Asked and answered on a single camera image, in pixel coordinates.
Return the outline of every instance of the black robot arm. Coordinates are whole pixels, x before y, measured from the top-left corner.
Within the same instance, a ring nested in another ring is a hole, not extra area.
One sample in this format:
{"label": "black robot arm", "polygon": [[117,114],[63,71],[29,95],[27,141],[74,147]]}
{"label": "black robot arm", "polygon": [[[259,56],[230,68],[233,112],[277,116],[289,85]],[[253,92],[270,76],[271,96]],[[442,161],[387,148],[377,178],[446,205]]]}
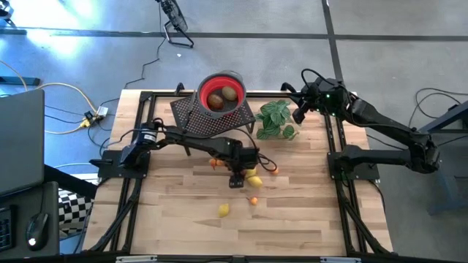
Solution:
{"label": "black robot arm", "polygon": [[417,132],[386,117],[374,106],[350,93],[334,79],[320,76],[313,83],[297,92],[284,83],[283,90],[297,104],[292,114],[296,123],[302,123],[309,110],[323,115],[332,115],[359,127],[369,127],[408,147],[406,150],[362,150],[356,145],[347,145],[336,158],[335,164],[345,172],[351,172],[361,163],[404,165],[413,171],[431,173],[438,170],[439,151],[430,134]]}
{"label": "black robot arm", "polygon": [[[165,138],[157,141],[157,134],[163,133]],[[199,137],[189,132],[183,132],[176,126],[164,126],[154,121],[143,123],[137,138],[131,145],[122,149],[120,165],[134,167],[139,164],[140,156],[150,150],[160,150],[167,145],[181,145],[207,152],[210,156],[222,160],[233,173],[229,179],[230,188],[244,186],[245,169],[254,169],[259,160],[259,149],[244,147],[242,142],[228,137]]]}

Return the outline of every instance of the computer mouse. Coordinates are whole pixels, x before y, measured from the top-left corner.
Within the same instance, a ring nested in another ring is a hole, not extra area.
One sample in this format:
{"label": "computer mouse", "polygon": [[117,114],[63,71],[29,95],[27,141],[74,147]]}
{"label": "computer mouse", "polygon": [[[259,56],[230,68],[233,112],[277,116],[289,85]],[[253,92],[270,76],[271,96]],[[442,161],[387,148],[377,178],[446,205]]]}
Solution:
{"label": "computer mouse", "polygon": [[47,213],[38,213],[31,217],[26,226],[26,243],[31,251],[37,251],[47,244],[48,239]]}

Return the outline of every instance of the wooden table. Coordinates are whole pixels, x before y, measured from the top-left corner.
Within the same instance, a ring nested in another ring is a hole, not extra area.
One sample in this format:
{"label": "wooden table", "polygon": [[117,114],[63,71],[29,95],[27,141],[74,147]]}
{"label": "wooden table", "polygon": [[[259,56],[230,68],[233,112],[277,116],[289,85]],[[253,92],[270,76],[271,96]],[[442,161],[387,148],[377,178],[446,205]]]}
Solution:
{"label": "wooden table", "polygon": [[[122,91],[110,141],[132,129],[137,112],[139,90]],[[175,125],[170,102],[178,98],[158,98],[155,115],[166,125]],[[248,99],[252,112],[272,99]],[[364,129],[344,124],[349,144],[369,148]],[[135,224],[132,254],[205,254],[269,256],[345,255],[338,201],[328,175],[328,140],[323,116],[308,113],[293,141],[256,140],[260,152],[279,166],[272,176],[260,166],[263,187],[230,189],[224,167],[213,170],[210,156],[169,145],[151,152],[148,177],[143,181]],[[229,131],[224,136],[250,141],[243,133]],[[131,135],[120,149],[130,144]],[[90,248],[105,233],[116,216],[122,179],[112,179],[97,192],[84,248]],[[392,250],[382,202],[377,190],[366,181],[356,181],[361,217],[374,236]],[[251,206],[247,197],[258,197]],[[230,214],[218,218],[221,204],[230,205]],[[127,220],[123,224],[119,247],[123,244]],[[352,225],[355,248],[358,247]]]}

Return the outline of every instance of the concrete floor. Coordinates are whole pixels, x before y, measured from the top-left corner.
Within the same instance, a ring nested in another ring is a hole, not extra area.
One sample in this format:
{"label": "concrete floor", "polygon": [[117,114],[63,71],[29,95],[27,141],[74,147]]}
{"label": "concrete floor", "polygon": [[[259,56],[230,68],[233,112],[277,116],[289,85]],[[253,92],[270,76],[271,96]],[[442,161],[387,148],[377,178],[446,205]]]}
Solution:
{"label": "concrete floor", "polygon": [[[179,0],[191,33],[308,34],[309,39],[234,38],[213,34],[194,38],[189,50],[164,43],[161,61],[146,67],[146,80],[129,88],[175,88],[182,82],[196,88],[207,75],[232,69],[244,76],[248,89],[277,90],[283,82],[301,87],[300,71],[309,67],[333,77],[328,40],[310,39],[326,34],[320,0]],[[57,31],[37,28],[97,31],[159,31],[158,6],[153,0],[15,0],[13,22],[28,35],[2,34],[0,58],[23,76],[40,77],[44,83],[64,82],[81,87],[99,105],[116,98],[124,84],[140,76],[141,65],[156,57],[159,37],[51,36]],[[464,0],[328,0],[336,34],[396,36],[467,36],[468,1]],[[382,114],[407,123],[415,106],[413,95],[425,87],[468,92],[468,42],[337,41],[345,83],[351,91],[371,102]],[[12,75],[4,67],[0,75]],[[0,86],[14,93],[21,88]],[[85,101],[74,91],[51,87],[46,104],[82,113]],[[111,112],[116,103],[109,104]],[[444,113],[453,102],[435,96],[423,107],[432,115]],[[47,114],[75,121],[78,116],[51,109]],[[417,113],[412,124],[421,127],[430,119]],[[111,127],[112,118],[103,126]],[[72,129],[74,124],[46,119],[49,130]],[[392,142],[375,131],[380,139]],[[101,142],[109,136],[91,130]],[[436,137],[437,142],[449,137]],[[464,171],[467,141],[442,147],[447,167]],[[375,149],[388,147],[370,140]],[[66,136],[45,135],[45,163],[51,166],[86,162],[99,157],[98,147],[86,131]],[[468,211],[457,210],[429,216],[427,207],[442,201],[435,175],[421,175],[404,167],[379,166],[387,220],[395,252],[468,262]],[[69,167],[66,172],[95,172],[93,167]]]}

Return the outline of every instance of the kiwi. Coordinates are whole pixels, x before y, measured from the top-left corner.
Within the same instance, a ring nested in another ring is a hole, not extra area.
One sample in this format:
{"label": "kiwi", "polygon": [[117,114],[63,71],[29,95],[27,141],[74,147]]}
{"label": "kiwi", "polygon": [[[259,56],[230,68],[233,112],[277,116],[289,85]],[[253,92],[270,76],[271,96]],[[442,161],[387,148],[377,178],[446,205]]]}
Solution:
{"label": "kiwi", "polygon": [[223,89],[222,89],[222,95],[227,99],[227,100],[230,100],[230,101],[235,101],[237,99],[237,92],[235,91],[234,88],[230,87],[230,86],[225,86]]}
{"label": "kiwi", "polygon": [[208,106],[211,110],[221,110],[224,107],[224,101],[222,97],[216,94],[211,94],[208,97]]}

